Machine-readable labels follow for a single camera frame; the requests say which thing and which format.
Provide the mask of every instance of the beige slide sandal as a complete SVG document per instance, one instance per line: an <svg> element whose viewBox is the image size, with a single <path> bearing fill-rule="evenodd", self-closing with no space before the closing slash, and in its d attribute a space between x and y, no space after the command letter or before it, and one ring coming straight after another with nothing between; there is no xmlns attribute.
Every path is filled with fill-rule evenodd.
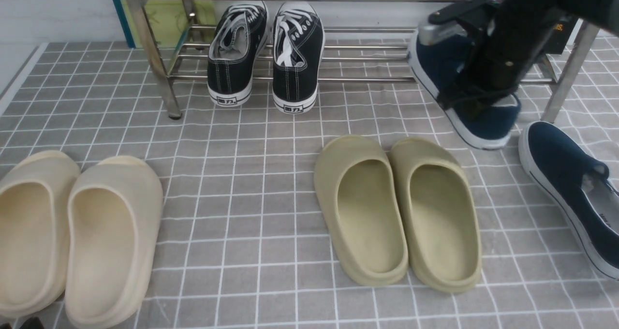
<svg viewBox="0 0 619 329"><path fill-rule="evenodd" d="M131 156L82 174L69 197L66 311L80 329L112 327L140 307L163 210L157 174Z"/></svg>
<svg viewBox="0 0 619 329"><path fill-rule="evenodd" d="M438 291L473 288L482 245L464 171L447 150L421 138L397 142L389 160L416 276Z"/></svg>
<svg viewBox="0 0 619 329"><path fill-rule="evenodd" d="M318 156L314 187L342 269L361 285L406 274L409 255L393 173L378 142L344 135Z"/></svg>
<svg viewBox="0 0 619 329"><path fill-rule="evenodd" d="M64 291L67 199L79 167L60 151L36 153L0 181L0 315L30 315Z"/></svg>

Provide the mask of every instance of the white stitching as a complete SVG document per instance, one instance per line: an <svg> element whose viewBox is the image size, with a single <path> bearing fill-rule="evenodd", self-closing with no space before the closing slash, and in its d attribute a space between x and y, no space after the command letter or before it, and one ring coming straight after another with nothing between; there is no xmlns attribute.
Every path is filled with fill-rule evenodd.
<svg viewBox="0 0 619 329"><path fill-rule="evenodd" d="M288 71L285 70L286 72L286 100L290 101L290 86L288 84Z"/></svg>
<svg viewBox="0 0 619 329"><path fill-rule="evenodd" d="M295 71L296 77L296 99L301 100L301 93L299 92L299 72Z"/></svg>
<svg viewBox="0 0 619 329"><path fill-rule="evenodd" d="M221 81L219 80L219 63L215 64L215 73L217 74L217 88L219 88L219 93L221 93L223 90L221 89Z"/></svg>
<svg viewBox="0 0 619 329"><path fill-rule="evenodd" d="M228 72L228 93L232 93L232 82L230 82L230 65L226 64L226 71Z"/></svg>

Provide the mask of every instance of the white rubber sole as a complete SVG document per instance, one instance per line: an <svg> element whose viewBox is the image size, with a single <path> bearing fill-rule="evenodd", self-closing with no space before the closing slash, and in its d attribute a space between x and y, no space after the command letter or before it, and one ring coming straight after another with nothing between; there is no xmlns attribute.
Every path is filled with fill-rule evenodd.
<svg viewBox="0 0 619 329"><path fill-rule="evenodd" d="M312 93L312 95L309 98L305 100L301 100L301 102L289 102L287 100L281 99L280 97L277 97L277 95L275 95L274 93L273 93L273 102L275 102L276 108L282 113L292 114L292 115L302 114L302 113L307 113L310 109L312 109L314 104L316 104L317 96L318 96L318 85L316 85L316 90L314 91L314 93Z"/></svg>
<svg viewBox="0 0 619 329"><path fill-rule="evenodd" d="M265 48L268 38L269 38L269 34L270 34L269 8L267 7L264 1L261 3L267 12L267 25L265 28L265 34L263 35L263 38L260 40L260 46L258 46L258 50L256 51L254 62L252 63L251 78L250 78L249 84L242 91L237 92L237 93L232 93L232 94L217 93L216 91L213 91L212 89L210 89L210 86L207 86L210 99L213 101L213 103L219 106L223 106L224 108L234 108L235 106L241 106L250 99L251 88L252 88L253 81L254 81L254 68L253 67L256 65L256 60L258 56Z"/></svg>
<svg viewBox="0 0 619 329"><path fill-rule="evenodd" d="M544 191L548 197L559 205L575 240L582 246L582 250L585 252L587 259L589 259L597 273L604 278L619 281L619 269L607 263L600 254L598 254L593 243L591 243L586 229L574 213L574 210L566 203L563 197L555 190L546 176L544 176L542 171L535 164L533 156L531 155L531 150L529 149L529 127L530 125L520 133L520 139L518 140L518 153L524 171L542 188L542 191Z"/></svg>
<svg viewBox="0 0 619 329"><path fill-rule="evenodd" d="M297 3L287 2L280 7L279 11L281 11L286 5L292 6L295 4ZM320 51L320 62L318 63L319 70L320 70L320 64L323 62L325 42L326 42L326 36L324 35L324 27L323 27L323 47ZM318 96L318 89L319 89L319 84L318 82L316 82L316 90L314 91L314 93L312 93L311 96L309 96L309 98L305 100L301 100L300 102L289 102L283 98L277 97L277 95L275 94L275 91L271 87L271 91L273 93L273 102L275 103L276 108L282 113L290 114L290 115L303 114L303 113L307 113L308 111L310 111L310 109L314 107L314 104L316 104L316 97Z"/></svg>
<svg viewBox="0 0 619 329"><path fill-rule="evenodd" d="M417 35L418 35L417 31L415 31L415 33L413 33L413 36L411 38L411 42L409 42L409 50L408 50L409 51L409 54L408 54L409 66L411 67L413 75L415 76L415 80L419 84L424 86L427 92L432 96L432 98L436 100L436 98L438 97L439 90L435 86L435 84L432 82L431 78L429 78L429 76L425 73L424 69L422 68L421 62L419 61L416 55ZM462 140L464 140L467 144L469 144L473 148L482 149L482 150L501 149L507 145L509 139L511 138L511 134L508 134L501 139L492 139L492 140L477 137L476 135L471 133L469 129L466 128L466 126L464 126L464 124L462 123L462 121L460 121L460 118L458 117L458 115L456 114L453 108L444 110L444 112L445 112L445 115L447 116L447 119L449 119L449 122L451 122L451 125L454 127L456 133L458 133L458 135L462 138Z"/></svg>

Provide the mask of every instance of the floor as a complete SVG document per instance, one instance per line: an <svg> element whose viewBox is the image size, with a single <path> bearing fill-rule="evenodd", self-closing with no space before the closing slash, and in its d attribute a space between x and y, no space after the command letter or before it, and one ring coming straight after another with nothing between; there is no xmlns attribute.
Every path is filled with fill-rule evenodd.
<svg viewBox="0 0 619 329"><path fill-rule="evenodd" d="M557 69L567 56L553 57ZM274 108L268 84L254 85L241 109L222 109L214 108L203 82L178 83L185 113L173 121L147 70L144 53L123 43L50 44L0 117L0 176L31 153L60 149L83 169L134 155L161 177L165 208L150 288L140 311L118 328L619 327L619 283L592 272L559 210L519 164L517 135L540 119L548 87L520 90L512 141L487 152L468 148L417 84L324 84L317 106L291 117ZM402 64L326 62L322 71L409 73ZM599 38L556 125L606 161L615 184L618 111L619 39ZM312 169L322 146L347 133L377 139L385 149L407 135L425 137L456 156L482 230L477 287L442 294L411 271L377 288L345 276L316 202ZM47 329L72 327L61 299L37 315Z"/></svg>

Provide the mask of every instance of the shoe rack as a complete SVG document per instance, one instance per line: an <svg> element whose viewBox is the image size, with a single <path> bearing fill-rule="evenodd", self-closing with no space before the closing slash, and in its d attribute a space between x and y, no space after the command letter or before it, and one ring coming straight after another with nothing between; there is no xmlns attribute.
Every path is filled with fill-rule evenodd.
<svg viewBox="0 0 619 329"><path fill-rule="evenodd" d="M181 38L173 52L170 62L166 66L157 47L157 42L153 36L150 23L146 17L144 5L148 0L126 0L129 7L133 22L137 28L137 34L141 40L144 51L146 51L148 62L157 81L157 85L161 91L163 102L168 111L168 116L173 120L179 120L183 113L178 107L177 98L174 93L174 82L177 80L201 80L206 81L206 74L180 74L179 66L183 60L206 60L208 55L198 54L196 50L208 52L210 46L204 40L203 33L205 31L214 31L214 25L202 25L197 22L197 16L193 5L193 0L182 0L184 10L187 15L188 24L181 35ZM308 1L308 2L444 2L450 3L458 0L265 0L265 1ZM412 27L325 27L326 33L413 33L415 28ZM553 93L548 100L542 120L554 122L559 113L563 102L574 83L574 80L580 71L582 63L585 60L587 53L591 49L599 28L593 24L583 22L580 30L575 38L574 47L571 50L562 74L557 78L553 67L548 60L548 57L543 57L537 64L544 77L541 78L525 78L522 81L523 85L550 85ZM272 45L267 45L265 51L270 51ZM398 51L401 55L397 56L372 56L358 58L323 58L327 62L393 62L406 61L406 45L327 45L327 50L358 50L358 51ZM271 60L272 56L263 54L259 60ZM254 76L254 80L270 80L268 76ZM361 78L324 78L319 77L319 82L324 83L382 83L382 84L401 84L415 82L412 76L399 77L361 77Z"/></svg>

